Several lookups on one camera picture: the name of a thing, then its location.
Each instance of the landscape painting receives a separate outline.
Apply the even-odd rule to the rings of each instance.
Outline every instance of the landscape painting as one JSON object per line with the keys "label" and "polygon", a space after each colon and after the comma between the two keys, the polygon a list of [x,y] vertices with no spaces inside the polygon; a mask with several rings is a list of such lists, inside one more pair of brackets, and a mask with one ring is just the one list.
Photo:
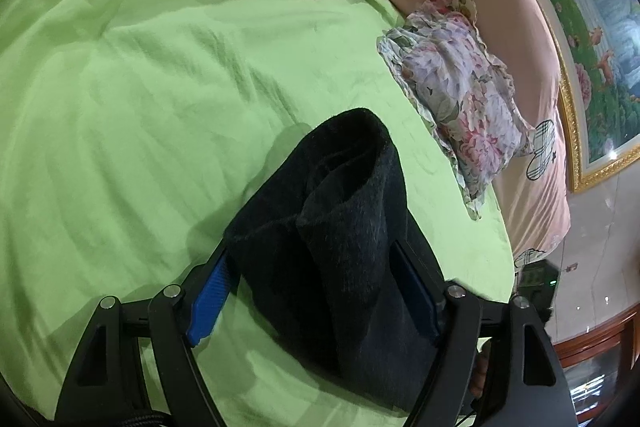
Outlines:
{"label": "landscape painting", "polygon": [[580,93],[574,94],[587,136],[587,170],[640,151],[640,4],[638,0],[551,0],[571,49]]}

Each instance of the black cloth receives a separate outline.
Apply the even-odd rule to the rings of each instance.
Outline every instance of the black cloth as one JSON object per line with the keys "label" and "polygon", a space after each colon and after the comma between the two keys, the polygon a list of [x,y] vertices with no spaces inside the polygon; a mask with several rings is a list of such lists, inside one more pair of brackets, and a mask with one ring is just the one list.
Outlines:
{"label": "black cloth", "polygon": [[305,136],[225,232],[284,343],[348,389],[409,411],[436,334],[418,334],[391,273],[396,239],[429,248],[407,211],[398,151],[367,109]]}

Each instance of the green bedsheet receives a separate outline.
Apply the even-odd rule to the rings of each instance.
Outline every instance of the green bedsheet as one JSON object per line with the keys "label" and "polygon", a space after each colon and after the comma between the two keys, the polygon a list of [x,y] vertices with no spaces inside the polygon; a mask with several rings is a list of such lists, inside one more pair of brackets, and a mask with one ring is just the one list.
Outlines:
{"label": "green bedsheet", "polygon": [[[387,0],[0,0],[0,371],[21,399],[52,416],[100,296],[180,281],[302,136],[352,107],[389,127],[444,275],[509,297],[493,192],[473,222],[376,53],[397,19]],[[197,350],[230,427],[402,423],[269,331],[241,285]]]}

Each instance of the ruffled pillowcase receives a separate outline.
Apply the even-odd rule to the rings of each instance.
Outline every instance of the ruffled pillowcase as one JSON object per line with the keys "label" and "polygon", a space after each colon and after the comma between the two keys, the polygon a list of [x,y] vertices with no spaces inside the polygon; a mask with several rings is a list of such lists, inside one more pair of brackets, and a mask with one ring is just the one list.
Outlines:
{"label": "ruffled pillowcase", "polygon": [[428,0],[378,42],[378,52],[453,167],[478,219],[484,193],[535,129],[513,101],[506,66],[487,52],[472,0]]}

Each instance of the pink mattress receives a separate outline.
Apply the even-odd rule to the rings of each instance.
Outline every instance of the pink mattress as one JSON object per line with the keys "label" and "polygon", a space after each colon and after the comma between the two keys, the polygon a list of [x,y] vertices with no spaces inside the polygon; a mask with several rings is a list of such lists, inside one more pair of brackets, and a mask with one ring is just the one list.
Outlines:
{"label": "pink mattress", "polygon": [[[424,0],[391,0],[408,14]],[[514,158],[494,180],[516,267],[542,259],[570,225],[566,164],[558,112],[558,54],[536,0],[475,0],[488,50],[513,75],[515,101],[536,128],[535,152]]]}

